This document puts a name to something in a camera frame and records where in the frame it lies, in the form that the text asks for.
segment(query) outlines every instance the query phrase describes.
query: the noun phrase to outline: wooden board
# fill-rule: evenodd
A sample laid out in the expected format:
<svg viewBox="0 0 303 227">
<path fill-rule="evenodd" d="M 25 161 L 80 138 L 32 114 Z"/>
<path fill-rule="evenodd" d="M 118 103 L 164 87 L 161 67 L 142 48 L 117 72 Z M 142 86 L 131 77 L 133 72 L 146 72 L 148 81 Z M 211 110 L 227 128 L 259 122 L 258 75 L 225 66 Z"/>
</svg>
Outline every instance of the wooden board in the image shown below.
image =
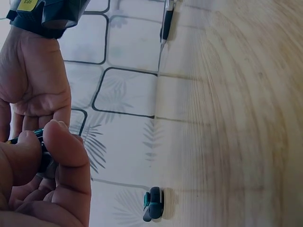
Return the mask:
<svg viewBox="0 0 303 227">
<path fill-rule="evenodd" d="M 303 1 L 176 12 L 157 93 L 161 226 L 303 226 Z"/>
</svg>

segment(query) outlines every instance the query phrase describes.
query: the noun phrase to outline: hand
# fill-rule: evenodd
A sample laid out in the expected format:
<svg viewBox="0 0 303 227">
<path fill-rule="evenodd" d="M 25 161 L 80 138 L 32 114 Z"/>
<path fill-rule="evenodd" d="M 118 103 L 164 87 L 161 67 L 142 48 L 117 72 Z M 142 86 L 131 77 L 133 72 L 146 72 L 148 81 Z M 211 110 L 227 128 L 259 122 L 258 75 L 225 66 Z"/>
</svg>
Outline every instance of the hand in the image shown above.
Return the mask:
<svg viewBox="0 0 303 227">
<path fill-rule="evenodd" d="M 58 41 L 12 26 L 0 53 L 0 141 L 43 128 L 51 119 L 67 125 L 71 90 Z"/>
<path fill-rule="evenodd" d="M 33 132 L 21 133 L 16 145 L 0 143 L 1 227 L 88 227 L 90 171 L 83 140 L 55 120 L 45 126 L 43 139 L 59 163 L 53 181 L 35 176 L 41 147 Z"/>
</svg>

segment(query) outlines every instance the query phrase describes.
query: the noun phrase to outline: black plastic object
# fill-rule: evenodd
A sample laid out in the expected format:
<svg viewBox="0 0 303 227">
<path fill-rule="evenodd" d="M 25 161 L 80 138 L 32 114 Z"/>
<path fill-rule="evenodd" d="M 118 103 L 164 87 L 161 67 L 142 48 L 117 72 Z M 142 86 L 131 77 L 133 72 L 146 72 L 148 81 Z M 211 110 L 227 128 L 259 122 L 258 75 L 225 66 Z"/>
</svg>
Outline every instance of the black plastic object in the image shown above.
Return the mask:
<svg viewBox="0 0 303 227">
<path fill-rule="evenodd" d="M 38 129 L 38 130 L 34 131 L 34 134 L 39 139 L 40 144 L 41 144 L 41 150 L 42 150 L 41 164 L 40 164 L 37 174 L 43 178 L 54 179 L 55 171 L 56 171 L 56 168 L 58 165 L 53 160 L 51 154 L 48 152 L 48 150 L 45 147 L 45 144 L 43 142 L 43 129 Z M 6 143 L 17 144 L 17 142 L 18 142 L 18 137 L 13 138 L 12 140 L 7 141 Z"/>
<path fill-rule="evenodd" d="M 172 16 L 174 14 L 174 9 L 171 11 L 166 11 L 165 16 L 164 16 L 164 22 L 163 26 L 160 30 L 160 38 L 167 40 L 169 37 L 169 31 L 170 31 L 170 26 L 171 26 L 171 21 L 172 21 Z"/>
<path fill-rule="evenodd" d="M 60 38 L 76 26 L 90 0 L 14 0 L 7 18 L 11 25 L 47 38 Z"/>
<path fill-rule="evenodd" d="M 164 193 L 159 187 L 152 187 L 144 196 L 143 221 L 150 222 L 162 216 L 164 209 Z"/>
</svg>

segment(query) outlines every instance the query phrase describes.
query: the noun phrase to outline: yellow label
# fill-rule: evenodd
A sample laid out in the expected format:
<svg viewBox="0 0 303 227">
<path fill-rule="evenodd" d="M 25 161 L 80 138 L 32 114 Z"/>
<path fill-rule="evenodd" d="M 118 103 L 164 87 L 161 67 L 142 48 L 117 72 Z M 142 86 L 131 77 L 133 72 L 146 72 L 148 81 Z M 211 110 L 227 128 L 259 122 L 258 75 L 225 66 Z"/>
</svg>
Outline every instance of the yellow label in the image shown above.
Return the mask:
<svg viewBox="0 0 303 227">
<path fill-rule="evenodd" d="M 18 10 L 31 12 L 37 5 L 38 0 L 21 0 Z"/>
</svg>

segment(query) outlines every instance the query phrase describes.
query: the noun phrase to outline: white tile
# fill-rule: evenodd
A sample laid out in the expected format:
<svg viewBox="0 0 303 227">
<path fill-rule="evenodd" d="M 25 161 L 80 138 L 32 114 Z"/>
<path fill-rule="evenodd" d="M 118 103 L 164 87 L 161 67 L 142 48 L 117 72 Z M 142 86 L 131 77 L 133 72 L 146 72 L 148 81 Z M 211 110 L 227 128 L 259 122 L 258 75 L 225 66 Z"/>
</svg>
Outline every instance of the white tile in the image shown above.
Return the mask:
<svg viewBox="0 0 303 227">
<path fill-rule="evenodd" d="M 5 18 L 9 12 L 9 0 L 1 0 L 0 19 Z"/>
<path fill-rule="evenodd" d="M 151 0 L 121 0 L 119 10 L 128 17 L 162 22 L 164 2 Z"/>
<path fill-rule="evenodd" d="M 86 108 L 100 83 L 103 69 L 100 65 L 65 63 L 67 77 L 71 86 L 71 104 L 73 107 Z"/>
<path fill-rule="evenodd" d="M 84 110 L 71 110 L 70 132 L 79 135 L 82 132 L 87 113 Z"/>
<path fill-rule="evenodd" d="M 4 42 L 6 40 L 6 37 L 9 34 L 10 31 L 10 25 L 9 25 L 9 20 L 4 19 L 0 20 L 0 49 L 2 49 L 2 46 L 4 45 Z"/>
<path fill-rule="evenodd" d="M 153 116 L 157 77 L 137 71 L 109 69 L 94 102 L 98 110 Z"/>
<path fill-rule="evenodd" d="M 83 15 L 79 24 L 68 29 L 59 40 L 64 60 L 103 62 L 106 27 L 104 16 Z"/>
<path fill-rule="evenodd" d="M 90 0 L 85 11 L 98 11 L 103 12 L 108 8 L 108 0 Z"/>
<path fill-rule="evenodd" d="M 112 17 L 108 62 L 117 67 L 157 71 L 161 23 Z"/>
<path fill-rule="evenodd" d="M 92 182 L 90 226 L 148 227 L 143 221 L 145 190 L 107 183 Z"/>
<path fill-rule="evenodd" d="M 136 185 L 150 185 L 152 148 L 144 134 L 150 119 L 138 116 L 112 115 L 105 123 L 103 113 L 89 113 L 82 137 L 91 160 L 93 178 Z"/>
</svg>

